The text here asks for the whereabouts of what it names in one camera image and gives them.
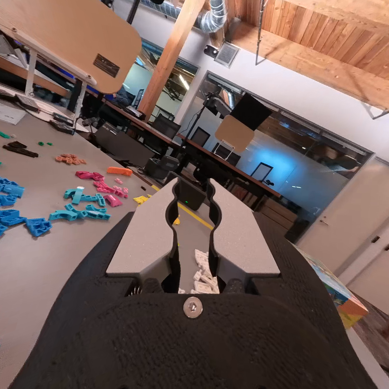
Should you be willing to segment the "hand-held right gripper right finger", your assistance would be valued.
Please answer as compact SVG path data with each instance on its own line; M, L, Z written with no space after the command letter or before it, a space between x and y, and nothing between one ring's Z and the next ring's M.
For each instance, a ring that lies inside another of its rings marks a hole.
M207 181L210 234L208 263L222 292L238 280L246 290L253 278L278 278L279 267L253 211L213 178Z

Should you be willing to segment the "black monitor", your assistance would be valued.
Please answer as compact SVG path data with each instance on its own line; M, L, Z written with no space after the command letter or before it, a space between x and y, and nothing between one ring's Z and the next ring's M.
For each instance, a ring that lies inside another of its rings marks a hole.
M191 141L196 143L200 147L204 147L210 136L211 135L208 132L198 126L191 137Z

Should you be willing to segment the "black cabinet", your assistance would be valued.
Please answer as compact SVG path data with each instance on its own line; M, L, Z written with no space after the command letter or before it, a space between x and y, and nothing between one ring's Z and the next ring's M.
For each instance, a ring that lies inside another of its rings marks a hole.
M105 123L97 129L94 136L97 144L117 161L127 161L143 168L148 160L156 155L139 141L109 123Z

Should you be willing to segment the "white table frame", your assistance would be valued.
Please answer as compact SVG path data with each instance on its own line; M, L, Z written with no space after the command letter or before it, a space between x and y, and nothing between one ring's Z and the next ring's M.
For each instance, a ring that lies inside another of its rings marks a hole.
M75 80L74 88L72 91L65 90L65 96L70 99L71 112L73 112L72 118L66 120L68 122L71 120L72 128L75 129L77 120L80 117L87 85L96 86L96 80L79 67L57 56L53 51L50 51L32 37L22 31L18 31L15 27L11 28L11 32L8 34L1 30L1 43L3 42L8 50L7 55L17 56L22 64L22 66L18 66L12 63L13 67L4 66L3 69L26 79L24 92L26 98L32 99L34 97L33 85L38 85L58 95L60 94L55 89L57 87L56 84L52 85L50 80L43 79L35 74L37 58L41 58L45 66L49 66L48 63L53 63L61 69L66 69L68 73L73 74Z

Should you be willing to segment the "white wall vent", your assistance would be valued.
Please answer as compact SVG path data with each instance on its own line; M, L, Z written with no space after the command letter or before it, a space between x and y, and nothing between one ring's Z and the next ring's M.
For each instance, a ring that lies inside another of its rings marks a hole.
M214 61L230 69L239 52L240 52L239 47L231 43L225 42L221 45L220 49L218 50L216 57L214 58Z

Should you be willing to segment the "pile of salmon lego pieces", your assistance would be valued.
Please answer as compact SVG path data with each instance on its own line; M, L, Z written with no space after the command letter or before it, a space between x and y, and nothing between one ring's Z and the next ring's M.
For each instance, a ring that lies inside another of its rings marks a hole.
M86 160L78 158L75 154L61 154L55 157L55 161L76 166L85 165L87 163Z

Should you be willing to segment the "metal ceiling hanger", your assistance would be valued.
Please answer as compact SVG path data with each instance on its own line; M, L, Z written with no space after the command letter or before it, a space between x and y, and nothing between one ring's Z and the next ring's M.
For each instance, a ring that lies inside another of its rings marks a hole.
M259 1L256 65L260 63L259 56L278 65L284 65L283 57L288 50L289 41L283 36L283 32L289 6L288 1Z

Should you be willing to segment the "pile of white lego pieces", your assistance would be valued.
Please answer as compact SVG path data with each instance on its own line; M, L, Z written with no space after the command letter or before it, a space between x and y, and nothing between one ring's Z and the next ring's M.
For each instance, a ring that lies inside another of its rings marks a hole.
M192 277L193 288L191 294L219 294L217 277L211 274L209 265L209 251L203 252L194 249L194 261L198 267Z

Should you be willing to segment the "small black device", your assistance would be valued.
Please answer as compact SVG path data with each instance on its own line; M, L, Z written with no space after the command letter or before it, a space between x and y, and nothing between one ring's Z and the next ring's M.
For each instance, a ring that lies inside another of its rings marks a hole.
M147 176L156 180L163 180L170 171L174 171L179 166L177 158L164 155L162 158L149 158L143 168Z

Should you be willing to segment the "small white board stand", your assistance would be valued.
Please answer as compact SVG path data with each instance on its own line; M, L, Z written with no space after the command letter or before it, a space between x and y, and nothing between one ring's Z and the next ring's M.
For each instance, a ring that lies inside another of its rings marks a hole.
M216 144L212 153L215 154L216 156L220 157L221 159L227 161L227 159L234 152L234 150L235 150L235 147L233 147L228 142L221 140Z

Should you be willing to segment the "black charger box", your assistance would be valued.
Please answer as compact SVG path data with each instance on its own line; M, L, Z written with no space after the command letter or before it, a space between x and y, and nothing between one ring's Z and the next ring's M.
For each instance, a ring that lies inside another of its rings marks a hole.
M181 189L178 200L193 211L198 211L206 198L206 193L184 179L181 180Z

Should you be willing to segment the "black lego pieces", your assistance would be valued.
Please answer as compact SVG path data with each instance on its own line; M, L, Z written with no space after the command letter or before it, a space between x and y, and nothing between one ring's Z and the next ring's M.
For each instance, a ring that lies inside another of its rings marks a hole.
M26 145L24 145L18 141L13 141L13 142L10 142L8 144L5 144L2 146L2 148L5 150L8 150L10 152L25 155L25 156L28 156L31 158L39 157L39 154L28 150Z

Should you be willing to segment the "pile of pink lego pieces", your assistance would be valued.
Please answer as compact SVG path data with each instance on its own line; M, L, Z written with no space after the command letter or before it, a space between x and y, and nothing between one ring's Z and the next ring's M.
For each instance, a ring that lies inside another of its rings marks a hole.
M103 175L97 172L89 172L79 170L75 172L75 176L83 180L92 180L93 185L97 191L94 196L82 194L80 197L81 201L85 202L95 202L99 207L105 207L106 204L109 204L111 207L116 207L122 205L122 199L128 198L128 189L121 188L118 186L110 187L105 183L105 178Z

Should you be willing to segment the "pile of yellow lego pieces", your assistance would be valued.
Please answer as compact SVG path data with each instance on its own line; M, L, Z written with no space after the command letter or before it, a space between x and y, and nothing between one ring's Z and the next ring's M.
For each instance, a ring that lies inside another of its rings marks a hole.
M152 197L152 195L146 195L146 196L139 196L139 197L134 197L133 200L138 204L138 206L142 205L144 202L146 202L148 199L150 199ZM180 215L178 215L178 217L175 219L175 221L173 222L173 225L179 225L181 222L180 222Z

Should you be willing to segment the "black square panel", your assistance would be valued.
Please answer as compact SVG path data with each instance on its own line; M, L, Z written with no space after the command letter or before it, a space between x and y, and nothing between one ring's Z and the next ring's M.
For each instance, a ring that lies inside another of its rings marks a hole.
M230 116L244 124L251 130L256 130L273 111L258 101L249 93L245 93L235 108L231 111Z

